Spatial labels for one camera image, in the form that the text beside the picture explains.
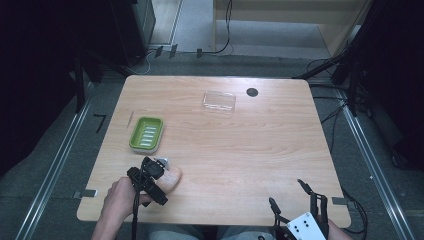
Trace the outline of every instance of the wooden desk in background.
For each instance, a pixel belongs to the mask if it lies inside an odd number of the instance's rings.
[[[226,19],[229,0],[213,0],[212,48],[216,21]],[[340,53],[372,0],[232,0],[231,20],[318,24],[330,56]]]
[[[259,94],[248,96],[249,88]],[[235,110],[204,108],[208,90],[235,94]],[[140,207],[140,221],[272,226],[269,197],[288,219],[309,211],[302,179],[328,197],[339,227],[350,225],[347,207],[331,201],[343,194],[306,81],[186,76],[126,80],[87,184],[98,196],[82,199],[80,220],[97,221],[112,182],[140,166],[143,156],[128,141],[142,116],[164,120],[154,156],[169,158],[183,176],[164,206]]]

